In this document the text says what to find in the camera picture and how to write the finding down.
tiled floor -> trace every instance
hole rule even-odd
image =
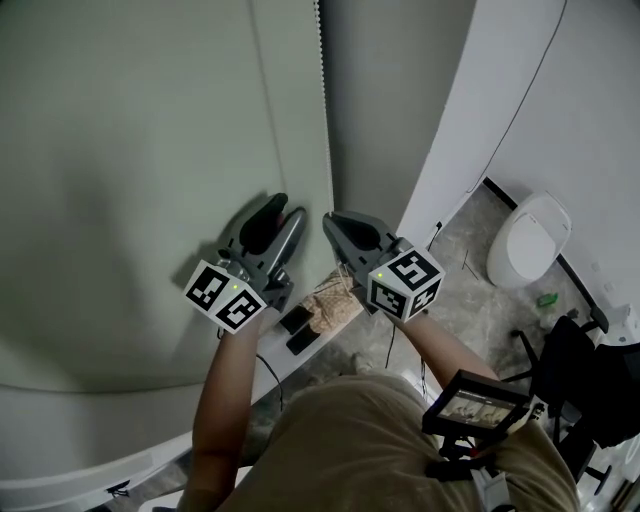
[[[438,235],[431,248],[431,253],[445,268],[447,276],[429,314],[484,358],[501,377],[528,368],[522,345],[509,336],[512,329],[524,330],[539,353],[545,332],[543,327],[553,325],[557,317],[572,308],[578,309],[578,322],[583,323],[588,311],[582,296],[557,263],[542,279],[520,290],[500,290],[488,282],[485,271],[487,254],[509,213],[509,208],[482,186]],[[557,303],[549,308],[537,308],[536,299],[552,292],[559,294]],[[386,317],[379,313],[373,316],[360,314],[315,357],[283,382],[285,403],[296,391],[309,384],[352,372],[351,357],[354,353],[365,354],[374,366],[384,367],[391,335],[392,325]],[[417,381],[420,378],[420,358],[399,331],[395,334],[389,369],[410,380]],[[426,380],[430,388],[438,389],[429,372]],[[243,457],[245,464],[252,463],[266,445],[279,415],[278,395],[276,388],[253,406]],[[175,487],[175,468],[167,471],[174,471],[171,485]],[[161,473],[149,485],[162,487],[158,482],[163,478]],[[584,485],[592,486],[592,482],[587,481]],[[122,508],[115,503],[110,504],[109,508],[137,509],[135,506]]]

human arm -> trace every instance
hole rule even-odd
[[[238,333],[222,336],[198,403],[185,494],[206,494],[209,509],[234,488],[249,422],[261,320],[262,314]]]
[[[442,389],[458,370],[499,380],[482,359],[429,316],[419,314],[404,324],[390,318],[413,344]]]

white toilet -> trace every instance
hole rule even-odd
[[[541,278],[571,234],[567,210],[548,192],[529,196],[507,218],[493,241],[487,275],[500,288]]]

white curved wall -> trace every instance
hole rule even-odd
[[[398,233],[426,244],[480,183],[525,95],[562,0],[478,0],[456,77]]]
[[[573,220],[563,251],[604,306],[640,306],[640,6],[569,0],[489,176],[515,200],[549,190]]]

cable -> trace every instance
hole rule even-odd
[[[342,278],[342,272],[340,271],[341,263],[338,261],[338,257],[335,255],[335,253],[334,253],[334,257],[336,260],[336,269],[338,270],[338,275],[340,276],[340,282],[342,283],[342,286],[344,286],[344,289],[347,292],[347,294],[350,295],[351,292],[349,291],[349,288],[347,288],[347,284],[344,282],[344,279]]]
[[[389,343],[389,352],[387,352],[387,362],[384,363],[384,369],[389,366],[389,356],[391,355],[391,348],[393,347],[393,339],[396,337],[396,324],[393,324],[393,331],[391,331],[391,343]]]
[[[422,380],[422,398],[427,399],[427,365],[424,359],[420,358],[420,379]]]
[[[551,43],[553,43],[553,40],[555,39],[556,34],[558,33],[558,29],[560,28],[560,23],[562,23],[562,18],[564,17],[564,11],[566,10],[566,8],[567,8],[567,0],[564,0],[564,5],[562,6],[562,11],[560,11],[560,18],[558,18],[558,23],[556,25],[556,28],[553,30],[553,34],[551,34],[551,39],[549,39],[549,42],[547,43],[547,47],[544,49],[544,52],[542,53],[542,58],[540,59],[538,67],[536,68],[536,71],[533,74],[533,78],[531,79],[531,82],[527,86],[527,90],[524,92],[524,96],[522,97],[522,101],[520,101],[520,104],[518,105],[518,108],[516,109],[516,113],[513,114],[513,117],[511,118],[511,121],[509,122],[509,126],[507,126],[507,129],[504,132],[504,135],[500,139],[500,142],[498,142],[498,145],[496,146],[495,151],[491,155],[491,158],[489,158],[489,162],[487,162],[487,165],[485,166],[485,168],[482,170],[482,173],[480,174],[480,177],[475,182],[473,187],[471,187],[469,190],[467,190],[467,194],[470,194],[471,192],[473,192],[473,189],[476,188],[478,186],[478,183],[480,183],[482,178],[484,178],[484,175],[487,172],[487,169],[491,165],[491,162],[493,162],[493,157],[496,156],[496,153],[498,152],[498,150],[500,149],[500,146],[502,145],[502,141],[505,139],[505,137],[507,136],[507,133],[509,133],[509,130],[511,129],[511,125],[513,125],[514,121],[516,120],[516,117],[518,117],[518,113],[520,112],[520,109],[522,108],[522,105],[524,104],[524,100],[527,99],[527,95],[529,94],[529,91],[531,90],[531,86],[533,85],[533,82],[535,81],[536,77],[538,76],[538,72],[540,71],[540,68],[542,67],[542,63],[544,62],[544,59],[547,56],[547,52],[549,51],[549,48],[551,47]]]
[[[284,392],[282,390],[282,384],[280,383],[280,379],[276,375],[276,372],[273,371],[273,368],[271,368],[271,365],[267,363],[267,360],[264,357],[262,357],[260,354],[256,354],[256,357],[264,363],[264,365],[267,367],[267,370],[271,372],[271,375],[273,375],[273,378],[276,379],[276,382],[278,383],[278,388],[280,388],[280,412],[282,412],[282,410],[284,409],[284,399],[283,399]]]
[[[433,245],[433,241],[436,239],[436,237],[438,236],[438,233],[440,233],[441,229],[442,229],[442,222],[438,222],[436,224],[436,234],[433,235],[433,238],[431,239],[431,242],[429,242],[429,247],[427,247],[427,251],[431,250],[431,246]]]

